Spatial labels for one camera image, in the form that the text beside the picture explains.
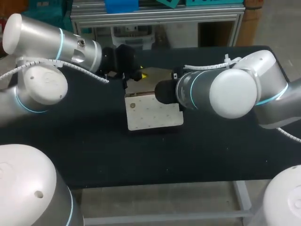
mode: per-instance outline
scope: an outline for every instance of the concrete floor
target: concrete floor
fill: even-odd
[[[276,53],[290,80],[301,75],[301,1],[265,0],[256,45],[269,45]],[[14,60],[0,62],[0,74],[14,67]],[[7,86],[8,81],[0,84]],[[248,181],[252,200],[268,181]],[[131,216],[135,214],[185,213],[237,210],[238,202],[231,182],[176,185],[127,186],[83,189],[79,195],[86,218]],[[178,221],[134,224],[134,226],[241,226],[240,219]]]

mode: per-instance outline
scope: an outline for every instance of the silver plate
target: silver plate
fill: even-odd
[[[127,124],[130,131],[183,125],[178,104],[165,105],[155,95],[126,97]]]

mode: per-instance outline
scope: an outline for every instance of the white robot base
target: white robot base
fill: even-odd
[[[84,226],[51,160],[26,145],[0,146],[0,225]]]

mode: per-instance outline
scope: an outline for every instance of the white cable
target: white cable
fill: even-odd
[[[194,71],[204,71],[204,70],[212,70],[212,69],[217,69],[217,68],[223,68],[227,67],[233,64],[236,64],[238,61],[241,60],[241,57],[237,57],[234,60],[227,60],[226,57],[226,62],[218,65],[209,65],[209,66],[191,66],[191,65],[185,65],[184,69],[189,69],[189,70],[194,70]]]
[[[75,70],[78,70],[80,72],[83,72],[84,74],[86,75],[89,75],[91,76],[92,78],[100,81],[100,82],[103,82],[103,83],[109,83],[109,80],[107,79],[104,79],[104,78],[101,78],[101,77],[98,77],[97,75],[81,68],[81,67],[78,67],[76,65],[73,65],[73,64],[70,64],[68,62],[65,62],[65,61],[61,61],[61,60],[50,60],[50,59],[39,59],[39,60],[35,60],[35,61],[32,61],[32,62],[28,62],[28,63],[25,63],[24,65],[22,66],[19,66],[5,74],[3,74],[2,76],[0,76],[0,81],[5,79],[6,77],[12,75],[12,74],[15,74],[16,72],[26,68],[26,67],[31,67],[31,66],[34,66],[34,65],[40,65],[40,64],[52,64],[52,65],[56,65],[58,67],[62,67],[62,66],[66,66],[66,67],[70,67],[70,68],[73,68]]]
[[[283,129],[277,128],[277,130],[278,130],[280,133],[282,133],[284,136],[287,136],[288,138],[290,138],[290,139],[292,139],[292,140],[294,140],[294,141],[297,141],[297,142],[301,143],[301,139],[299,139],[299,138],[293,136],[292,134],[289,134],[289,133],[285,132]]]

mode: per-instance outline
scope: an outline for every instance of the dark table surface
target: dark table surface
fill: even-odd
[[[212,65],[267,47],[142,51],[144,67]],[[103,85],[64,70],[66,98],[52,110],[0,129],[0,145],[43,151],[71,188],[273,178],[301,164],[301,144],[258,126],[253,113],[227,120],[185,111],[184,125],[130,133],[121,82]],[[301,137],[301,123],[285,127]]]

